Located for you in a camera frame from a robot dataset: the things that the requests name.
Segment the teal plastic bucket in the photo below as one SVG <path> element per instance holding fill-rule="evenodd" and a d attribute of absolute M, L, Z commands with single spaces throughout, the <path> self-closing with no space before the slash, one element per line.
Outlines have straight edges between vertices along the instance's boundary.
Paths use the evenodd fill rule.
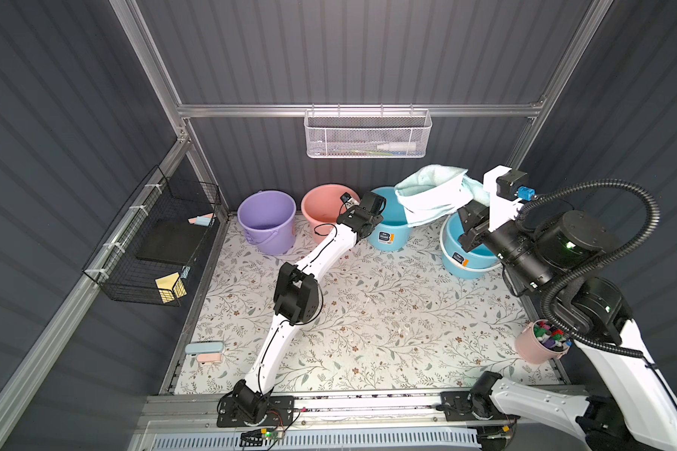
<path fill-rule="evenodd" d="M 441 227 L 439 236 L 442 263 L 452 275 L 466 279 L 479 279 L 489 272 L 498 270 L 498 258 L 484 245 L 473 251 L 462 248 L 459 238 L 464 228 L 458 213 L 448 216 Z"/>
<path fill-rule="evenodd" d="M 401 250 L 410 237 L 404 206 L 398 201 L 393 187 L 374 188 L 372 193 L 381 195 L 387 205 L 382 212 L 383 221 L 368 238 L 369 244 L 382 252 Z"/>

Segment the mint green microfiber cloth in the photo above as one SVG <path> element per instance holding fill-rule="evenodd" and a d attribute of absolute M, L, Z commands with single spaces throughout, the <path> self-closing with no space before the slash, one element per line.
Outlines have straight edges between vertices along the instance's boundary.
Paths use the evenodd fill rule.
<path fill-rule="evenodd" d="M 488 207 L 489 193 L 466 168 L 427 165 L 394 186 L 408 227 L 420 227 L 451 215 L 470 201 Z"/>

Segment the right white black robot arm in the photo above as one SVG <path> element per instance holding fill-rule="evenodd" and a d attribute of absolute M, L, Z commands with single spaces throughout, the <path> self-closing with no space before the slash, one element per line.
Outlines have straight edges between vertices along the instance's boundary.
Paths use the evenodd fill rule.
<path fill-rule="evenodd" d="M 459 242 L 466 251 L 487 247 L 504 270 L 537 293 L 543 317 L 589 358 L 609 392 L 564 397 L 487 371 L 468 394 L 472 415 L 530 419 L 592 450 L 677 450 L 677 396 L 647 350 L 624 295 L 601 276 L 656 231 L 657 201 L 626 180 L 590 180 L 536 194 L 527 179 L 525 172 L 503 165 L 486 172 L 489 201 L 460 208 Z M 592 189 L 630 193 L 645 208 L 641 228 L 627 242 L 582 210 L 526 226 L 533 210 Z"/>

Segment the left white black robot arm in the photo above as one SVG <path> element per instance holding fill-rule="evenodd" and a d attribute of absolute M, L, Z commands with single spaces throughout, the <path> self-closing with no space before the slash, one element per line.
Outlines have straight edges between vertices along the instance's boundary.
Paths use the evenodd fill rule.
<path fill-rule="evenodd" d="M 259 424 L 269 411 L 270 396 L 281 361 L 293 338 L 319 318 L 325 306 L 321 281 L 331 267 L 383 221 L 387 199 L 367 193 L 357 200 L 342 195 L 340 214 L 331 231 L 306 257 L 285 263 L 278 271 L 274 316 L 253 366 L 231 391 L 240 419 Z"/>

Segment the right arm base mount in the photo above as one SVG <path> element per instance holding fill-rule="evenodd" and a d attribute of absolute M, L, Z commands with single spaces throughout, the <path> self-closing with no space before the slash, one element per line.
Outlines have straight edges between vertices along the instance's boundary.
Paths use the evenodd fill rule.
<path fill-rule="evenodd" d="M 487 413 L 480 413 L 472 403 L 470 392 L 466 390 L 443 391 L 439 396 L 440 402 L 434 406 L 434 409 L 443 413 L 448 422 L 496 420 L 513 423 L 519 419 L 518 415 L 506 415 L 506 413 L 500 413 L 494 406 L 491 406 Z"/>

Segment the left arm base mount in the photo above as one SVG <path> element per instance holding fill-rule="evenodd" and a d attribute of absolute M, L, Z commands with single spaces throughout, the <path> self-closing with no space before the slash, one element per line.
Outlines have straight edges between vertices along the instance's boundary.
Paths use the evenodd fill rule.
<path fill-rule="evenodd" d="M 227 395 L 216 407 L 218 428 L 279 427 L 289 426 L 298 410 L 295 398 L 279 396 L 260 398 L 252 402 Z"/>

